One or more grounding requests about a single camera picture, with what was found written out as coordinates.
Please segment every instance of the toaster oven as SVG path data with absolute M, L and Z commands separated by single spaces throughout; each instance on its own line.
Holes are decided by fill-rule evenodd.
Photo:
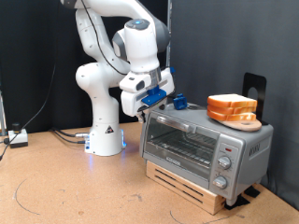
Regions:
M 142 127 L 140 156 L 226 198 L 237 196 L 266 174 L 273 127 L 248 133 L 206 115 L 197 105 L 172 104 L 151 111 Z

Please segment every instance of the toast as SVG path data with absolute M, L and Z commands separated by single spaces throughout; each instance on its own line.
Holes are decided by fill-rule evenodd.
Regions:
M 256 107 L 258 102 L 238 94 L 212 95 L 207 97 L 207 103 L 216 107 Z
M 224 114 L 224 115 L 233 115 L 233 114 L 242 114 L 242 113 L 249 113 L 249 112 L 254 112 L 256 111 L 256 106 L 252 107 L 217 107 L 214 105 L 208 105 L 207 109 L 209 111 L 213 111 L 219 114 Z
M 243 113 L 243 114 L 233 114 L 233 115 L 225 115 L 216 113 L 214 111 L 206 111 L 206 114 L 211 117 L 212 119 L 220 120 L 220 121 L 237 121 L 237 120 L 244 120 L 244 121 L 251 121 L 256 120 L 256 115 L 253 113 Z

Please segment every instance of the oven control panel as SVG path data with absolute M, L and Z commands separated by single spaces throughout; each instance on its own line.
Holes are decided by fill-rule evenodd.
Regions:
M 225 198 L 232 195 L 239 149 L 220 143 L 210 177 L 210 189 Z

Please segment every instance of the brown table surface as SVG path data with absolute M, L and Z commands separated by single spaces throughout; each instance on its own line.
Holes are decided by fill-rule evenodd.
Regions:
M 246 196 L 250 204 L 210 215 L 147 178 L 141 124 L 121 127 L 128 147 L 111 157 L 53 133 L 31 133 L 29 147 L 9 148 L 0 162 L 0 223 L 299 223 L 298 211 L 261 185 L 256 199 Z

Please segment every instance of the wooden crate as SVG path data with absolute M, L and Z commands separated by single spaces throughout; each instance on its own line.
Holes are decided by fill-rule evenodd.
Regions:
M 225 198 L 222 196 L 216 195 L 150 161 L 147 162 L 147 176 L 206 210 L 211 215 L 218 213 L 224 206 Z

